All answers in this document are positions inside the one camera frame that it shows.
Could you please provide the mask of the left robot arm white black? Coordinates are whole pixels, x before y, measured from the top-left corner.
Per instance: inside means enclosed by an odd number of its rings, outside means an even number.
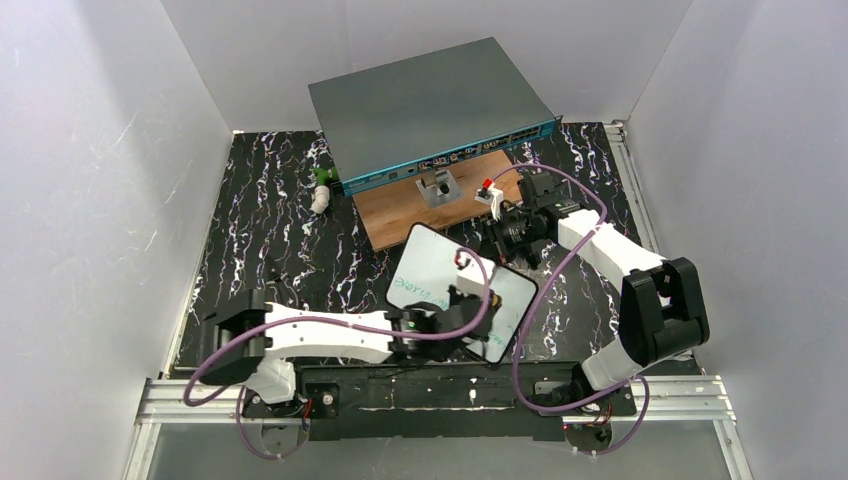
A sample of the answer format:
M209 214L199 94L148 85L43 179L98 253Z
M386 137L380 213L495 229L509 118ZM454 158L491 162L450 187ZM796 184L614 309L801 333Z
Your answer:
M208 356L192 376L204 385L242 385L269 404L298 395L298 358L338 357L366 364L443 362L468 343L489 337L503 304L493 291L448 289L447 308L418 302L360 314L302 311L251 289L204 321Z

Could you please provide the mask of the small whiteboard black frame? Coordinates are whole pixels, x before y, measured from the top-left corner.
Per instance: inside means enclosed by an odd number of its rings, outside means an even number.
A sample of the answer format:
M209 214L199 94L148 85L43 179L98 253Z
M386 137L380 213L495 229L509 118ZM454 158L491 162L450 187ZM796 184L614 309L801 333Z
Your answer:
M459 247L458 242L424 224L414 225L386 292L388 304L400 308L430 302L447 307L448 288L456 279L454 255ZM498 297L490 339L465 349L482 361L496 364L506 356L539 287L530 277L498 265L489 282Z

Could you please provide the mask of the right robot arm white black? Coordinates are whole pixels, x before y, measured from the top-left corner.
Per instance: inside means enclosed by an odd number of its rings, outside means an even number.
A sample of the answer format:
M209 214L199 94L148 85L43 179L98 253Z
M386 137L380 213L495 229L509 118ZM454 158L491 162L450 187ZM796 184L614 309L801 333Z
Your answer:
M489 206L485 246L501 263L524 258L531 267L550 243L575 253L616 286L620 302L616 337L572 370L562 403L607 390L710 337L699 275L686 258L666 259L644 249L567 197L549 173L518 182L520 204L505 199L487 179L475 198Z

